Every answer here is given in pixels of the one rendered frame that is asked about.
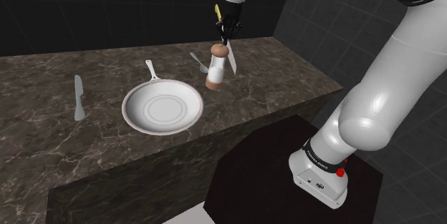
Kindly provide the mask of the dark robot stand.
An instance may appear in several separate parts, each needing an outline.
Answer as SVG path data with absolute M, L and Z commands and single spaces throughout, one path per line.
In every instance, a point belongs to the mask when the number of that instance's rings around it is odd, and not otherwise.
M 331 209 L 294 184 L 289 156 L 317 128 L 297 115 L 254 130 L 219 161 L 204 203 L 215 224 L 373 224 L 383 174 L 347 159 L 347 198 Z

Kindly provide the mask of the grey table knife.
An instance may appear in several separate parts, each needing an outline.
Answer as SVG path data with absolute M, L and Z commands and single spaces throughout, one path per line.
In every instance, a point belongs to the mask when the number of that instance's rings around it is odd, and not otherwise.
M 84 94 L 82 78 L 80 75 L 74 76 L 74 91 L 75 91 L 75 112 L 74 120 L 81 121 L 85 118 L 85 111 L 82 106 L 82 95 Z

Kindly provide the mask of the white frying pan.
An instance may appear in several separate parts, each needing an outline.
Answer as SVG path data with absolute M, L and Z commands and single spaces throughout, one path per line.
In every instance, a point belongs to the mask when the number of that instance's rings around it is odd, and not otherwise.
M 122 101 L 122 116 L 148 135 L 174 135 L 192 127 L 203 114 L 203 98 L 191 85 L 159 78 L 149 59 L 151 79 L 130 90 Z

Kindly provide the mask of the yellow handled kitchen knife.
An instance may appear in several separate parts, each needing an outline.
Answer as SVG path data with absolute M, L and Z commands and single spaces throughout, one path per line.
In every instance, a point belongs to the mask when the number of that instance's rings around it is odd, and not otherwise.
M 221 12 L 220 12 L 220 9 L 219 9 L 218 4 L 215 4 L 215 6 L 214 6 L 214 11 L 215 11 L 216 16 L 217 16 L 217 18 L 218 18 L 218 21 L 222 20 L 222 15 L 221 15 Z M 227 41 L 227 45 L 226 45 L 226 46 L 227 46 L 228 49 L 229 49 L 228 60 L 229 60 L 229 62 L 230 62 L 230 65 L 231 65 L 231 68 L 232 68 L 234 74 L 236 74 L 237 65 L 236 65 L 236 60 L 235 60 L 235 57 L 234 57 L 233 50 L 232 50 L 232 48 L 231 48 L 231 41 L 230 41 L 230 39 L 228 39 L 228 41 Z

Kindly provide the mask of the silver spoon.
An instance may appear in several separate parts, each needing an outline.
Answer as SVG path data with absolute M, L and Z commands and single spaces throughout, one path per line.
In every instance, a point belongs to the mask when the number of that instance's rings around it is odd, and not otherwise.
M 198 59 L 198 57 L 193 52 L 191 52 L 190 55 L 200 64 L 200 71 L 207 74 L 208 68 Z

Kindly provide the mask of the brown and white salt grinder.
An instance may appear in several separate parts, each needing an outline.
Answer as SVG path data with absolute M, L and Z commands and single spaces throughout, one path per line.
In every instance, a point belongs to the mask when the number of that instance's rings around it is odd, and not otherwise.
M 211 63 L 206 77 L 206 87 L 218 90 L 223 84 L 224 65 L 229 49 L 223 44 L 214 44 L 211 47 Z

